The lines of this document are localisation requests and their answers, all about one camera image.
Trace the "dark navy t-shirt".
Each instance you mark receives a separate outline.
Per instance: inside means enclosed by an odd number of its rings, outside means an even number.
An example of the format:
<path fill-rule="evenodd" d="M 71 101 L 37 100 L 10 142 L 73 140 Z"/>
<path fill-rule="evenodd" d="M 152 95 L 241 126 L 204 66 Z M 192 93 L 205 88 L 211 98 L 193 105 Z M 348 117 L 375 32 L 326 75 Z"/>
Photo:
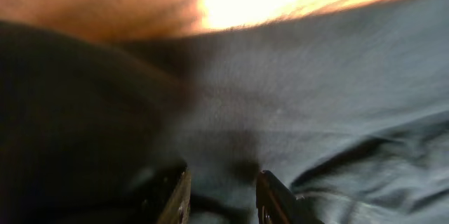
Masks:
<path fill-rule="evenodd" d="M 126 223 L 163 168 L 193 223 L 272 171 L 324 223 L 448 222 L 448 0 L 111 45 L 1 24 L 1 222 Z"/>

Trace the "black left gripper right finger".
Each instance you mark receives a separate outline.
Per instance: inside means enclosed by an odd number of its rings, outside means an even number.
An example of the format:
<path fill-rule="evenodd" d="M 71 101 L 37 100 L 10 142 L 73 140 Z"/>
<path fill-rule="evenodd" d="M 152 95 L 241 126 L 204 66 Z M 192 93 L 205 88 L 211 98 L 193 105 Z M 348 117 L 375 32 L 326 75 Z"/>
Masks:
<path fill-rule="evenodd" d="M 295 195 L 271 172 L 259 172 L 256 181 L 259 224 L 323 224 L 309 202 Z"/>

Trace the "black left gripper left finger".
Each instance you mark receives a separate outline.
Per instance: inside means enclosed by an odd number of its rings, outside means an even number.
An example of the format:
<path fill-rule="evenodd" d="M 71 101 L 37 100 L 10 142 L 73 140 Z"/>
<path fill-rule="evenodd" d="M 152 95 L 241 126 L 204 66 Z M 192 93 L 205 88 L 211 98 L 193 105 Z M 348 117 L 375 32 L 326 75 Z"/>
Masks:
<path fill-rule="evenodd" d="M 192 176 L 187 167 L 158 172 L 146 187 L 140 207 L 142 223 L 187 224 Z"/>

